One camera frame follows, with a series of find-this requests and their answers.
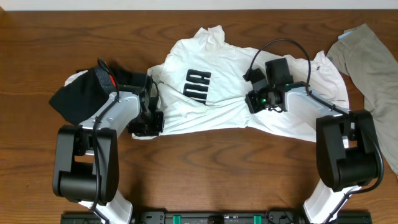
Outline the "white printed t-shirt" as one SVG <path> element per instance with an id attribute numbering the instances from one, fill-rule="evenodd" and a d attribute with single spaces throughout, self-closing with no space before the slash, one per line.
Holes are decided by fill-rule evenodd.
<path id="1" fill-rule="evenodd" d="M 165 62 L 148 69 L 160 94 L 164 135 L 212 129 L 256 128 L 267 133 L 315 141 L 315 130 L 292 113 L 263 110 L 252 114 L 245 102 L 252 85 L 248 68 L 264 68 L 278 55 L 225 41 L 221 26 L 201 28 L 172 47 Z"/>

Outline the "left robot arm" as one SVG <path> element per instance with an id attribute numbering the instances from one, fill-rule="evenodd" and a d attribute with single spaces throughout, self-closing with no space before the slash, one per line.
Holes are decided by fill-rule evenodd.
<path id="1" fill-rule="evenodd" d="M 159 96 L 146 89 L 109 94 L 88 119 L 58 131 L 52 189 L 93 210 L 103 223 L 131 223 L 132 203 L 118 190 L 118 137 L 158 136 L 164 126 Z"/>

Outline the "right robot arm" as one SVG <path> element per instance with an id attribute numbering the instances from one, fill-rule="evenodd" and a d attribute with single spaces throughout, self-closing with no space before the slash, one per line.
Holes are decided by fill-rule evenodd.
<path id="1" fill-rule="evenodd" d="M 268 211 L 268 222 L 370 223 L 366 212 L 339 214 L 353 195 L 375 190 L 384 177 L 370 112 L 337 106 L 315 93 L 308 81 L 294 81 L 289 71 L 262 73 L 250 68 L 244 79 L 253 87 L 246 95 L 251 112 L 292 113 L 316 132 L 320 181 L 301 211 Z"/>

